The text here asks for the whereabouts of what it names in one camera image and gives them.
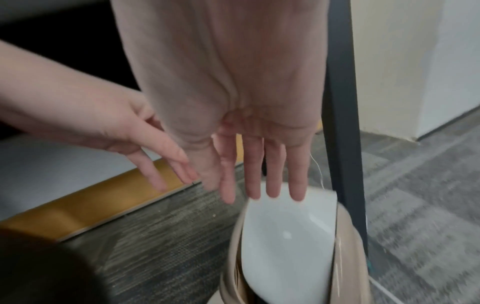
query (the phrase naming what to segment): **patterned carpet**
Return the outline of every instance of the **patterned carpet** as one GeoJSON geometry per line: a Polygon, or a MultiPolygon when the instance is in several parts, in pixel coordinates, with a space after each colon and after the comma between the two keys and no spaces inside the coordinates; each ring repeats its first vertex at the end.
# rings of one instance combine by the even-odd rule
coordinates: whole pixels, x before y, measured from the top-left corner
{"type": "MultiPolygon", "coordinates": [[[[405,304],[480,302],[480,111],[419,143],[362,134],[372,277],[405,304]]],[[[325,186],[323,136],[312,154],[325,186]]],[[[310,183],[320,184],[311,165],[310,183]]],[[[246,200],[193,186],[67,242],[107,281],[115,303],[206,303],[246,200]]],[[[378,304],[394,303],[372,287],[378,304]]]]}

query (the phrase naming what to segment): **human hand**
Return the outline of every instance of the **human hand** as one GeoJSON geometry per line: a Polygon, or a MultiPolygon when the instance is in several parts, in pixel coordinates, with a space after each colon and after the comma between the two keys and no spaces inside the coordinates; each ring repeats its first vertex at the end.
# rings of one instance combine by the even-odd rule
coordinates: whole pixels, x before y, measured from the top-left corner
{"type": "Polygon", "coordinates": [[[183,183],[197,174],[162,130],[144,95],[0,42],[0,120],[33,135],[125,155],[159,191],[165,181],[146,147],[183,183]]]}
{"type": "Polygon", "coordinates": [[[304,198],[310,144],[321,116],[327,56],[326,0],[112,2],[133,72],[186,151],[206,189],[235,199],[235,133],[245,186],[304,198]]]}

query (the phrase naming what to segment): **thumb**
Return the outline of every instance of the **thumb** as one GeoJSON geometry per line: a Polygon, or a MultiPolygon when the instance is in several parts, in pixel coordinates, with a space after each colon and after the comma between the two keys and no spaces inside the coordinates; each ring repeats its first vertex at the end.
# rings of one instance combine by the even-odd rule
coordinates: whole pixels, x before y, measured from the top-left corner
{"type": "Polygon", "coordinates": [[[208,137],[196,142],[195,145],[180,144],[180,146],[187,154],[190,166],[199,174],[205,190],[217,190],[222,179],[222,166],[213,139],[208,137]]]}

